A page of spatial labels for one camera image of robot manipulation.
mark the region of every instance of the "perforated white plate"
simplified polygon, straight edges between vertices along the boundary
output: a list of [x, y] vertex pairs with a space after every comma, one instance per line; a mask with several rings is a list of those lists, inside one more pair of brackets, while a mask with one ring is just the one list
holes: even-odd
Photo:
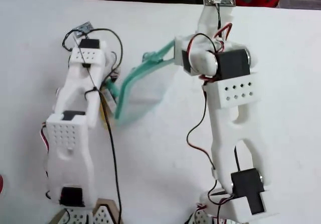
[[87, 216], [89, 223], [92, 223], [92, 213], [81, 209], [67, 209], [70, 214], [68, 221], [68, 213], [65, 212], [58, 224], [86, 224]]
[[88, 224], [113, 224], [111, 214], [108, 208], [101, 206], [93, 217], [92, 212], [83, 211], [81, 209], [68, 209], [70, 213], [70, 220], [68, 220], [68, 213], [65, 212], [58, 224], [86, 224], [88, 216]]
[[[224, 219], [220, 219], [217, 223], [216, 219], [212, 216], [208, 216], [204, 210], [195, 211], [189, 221], [189, 224], [225, 224]], [[237, 224], [232, 220], [226, 220], [226, 224]]]
[[101, 206], [94, 216], [94, 224], [113, 224], [110, 213], [105, 206]]

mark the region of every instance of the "white connector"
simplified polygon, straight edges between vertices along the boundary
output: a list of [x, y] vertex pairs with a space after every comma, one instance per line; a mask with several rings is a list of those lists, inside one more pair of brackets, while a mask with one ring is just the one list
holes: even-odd
[[257, 74], [214, 82], [215, 108], [228, 108], [260, 100]]

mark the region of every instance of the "yellow component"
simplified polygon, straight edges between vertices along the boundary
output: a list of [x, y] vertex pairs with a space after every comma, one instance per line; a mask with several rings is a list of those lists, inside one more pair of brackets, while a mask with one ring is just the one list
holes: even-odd
[[[105, 106], [105, 109], [106, 109], [106, 113], [107, 113], [107, 118], [109, 120], [110, 126], [113, 127], [115, 125], [115, 119], [114, 119], [113, 113], [110, 110], [110, 107], [107, 104], [107, 100], [106, 100], [105, 96], [104, 96], [102, 102], [104, 103], [104, 106]], [[103, 126], [107, 130], [108, 127], [107, 127], [107, 123], [106, 123], [106, 119], [105, 119], [105, 115], [104, 115], [104, 110], [102, 109], [101, 103], [100, 103], [100, 106], [99, 106], [99, 112], [100, 112], [100, 117], [101, 117]]]

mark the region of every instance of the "white plastic frame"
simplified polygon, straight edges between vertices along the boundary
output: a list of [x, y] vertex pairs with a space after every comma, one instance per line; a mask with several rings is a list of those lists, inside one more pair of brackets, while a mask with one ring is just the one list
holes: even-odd
[[[73, 110], [70, 107], [77, 95], [85, 97], [86, 91], [94, 86], [100, 87], [103, 75], [111, 69], [113, 57], [105, 41], [100, 41], [99, 49], [80, 49], [80, 41], [72, 50], [66, 82], [58, 93], [54, 113], [46, 121], [49, 135], [48, 186], [54, 203], [59, 203], [63, 187], [82, 188], [84, 207], [92, 209], [97, 193], [88, 129], [94, 128], [97, 122], [100, 105], [98, 92], [86, 94], [85, 115], [75, 115], [72, 120], [66, 121], [63, 120], [63, 112]], [[90, 64], [90, 68], [85, 68], [83, 63]]]

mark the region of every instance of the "white table surface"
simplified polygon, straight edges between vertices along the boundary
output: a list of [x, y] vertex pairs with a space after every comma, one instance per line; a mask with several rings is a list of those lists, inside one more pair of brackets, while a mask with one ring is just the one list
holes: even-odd
[[[158, 50], [175, 35], [193, 33], [201, 11], [202, 6], [191, 5], [0, 0], [0, 173], [9, 181], [7, 194], [0, 196], [0, 223], [46, 223], [59, 209], [45, 198], [46, 150], [39, 130], [66, 77], [65, 33], [88, 20], [115, 30], [124, 44], [126, 75], [144, 52]], [[317, 222], [321, 12], [235, 8], [233, 16], [230, 39], [248, 45], [259, 58], [259, 114], [280, 212], [257, 223]], [[178, 71], [155, 110], [114, 131], [125, 223], [183, 223], [212, 186], [208, 160], [185, 142], [202, 114], [200, 86], [196, 77]], [[208, 116], [192, 140], [210, 149]], [[101, 124], [91, 132], [90, 145], [100, 197], [117, 200], [110, 141]]]

